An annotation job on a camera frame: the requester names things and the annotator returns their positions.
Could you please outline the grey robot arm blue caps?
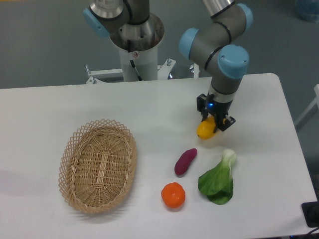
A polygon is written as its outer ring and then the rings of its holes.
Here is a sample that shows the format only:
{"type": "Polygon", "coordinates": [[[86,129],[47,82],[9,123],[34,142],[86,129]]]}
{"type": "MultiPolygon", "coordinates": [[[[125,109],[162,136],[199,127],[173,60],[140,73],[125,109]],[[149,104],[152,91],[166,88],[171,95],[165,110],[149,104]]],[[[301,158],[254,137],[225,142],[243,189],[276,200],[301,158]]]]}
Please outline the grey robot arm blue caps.
{"type": "MultiPolygon", "coordinates": [[[[207,94],[197,97],[197,110],[205,120],[212,116],[214,131],[225,131],[235,122],[228,113],[249,65],[249,54],[232,42],[253,23],[253,14],[233,0],[206,0],[212,25],[201,31],[190,28],[179,41],[179,51],[212,77],[207,94]]],[[[83,10],[90,28],[99,37],[109,37],[125,54],[121,61],[125,81],[158,78],[156,50],[164,36],[162,21],[150,12],[147,0],[93,0],[83,10]]]]}

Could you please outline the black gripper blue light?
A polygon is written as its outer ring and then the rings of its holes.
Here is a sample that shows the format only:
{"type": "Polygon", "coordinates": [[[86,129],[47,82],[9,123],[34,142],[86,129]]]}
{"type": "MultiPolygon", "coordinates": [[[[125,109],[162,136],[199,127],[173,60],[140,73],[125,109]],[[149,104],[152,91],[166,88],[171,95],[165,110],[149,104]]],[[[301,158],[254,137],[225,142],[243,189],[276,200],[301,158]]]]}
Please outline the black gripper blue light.
{"type": "Polygon", "coordinates": [[[202,120],[205,121],[208,115],[212,115],[215,119],[214,132],[225,131],[231,127],[236,119],[230,117],[228,114],[232,100],[226,103],[218,102],[214,98],[214,94],[205,95],[201,94],[196,98],[197,111],[201,113],[202,120]]]}

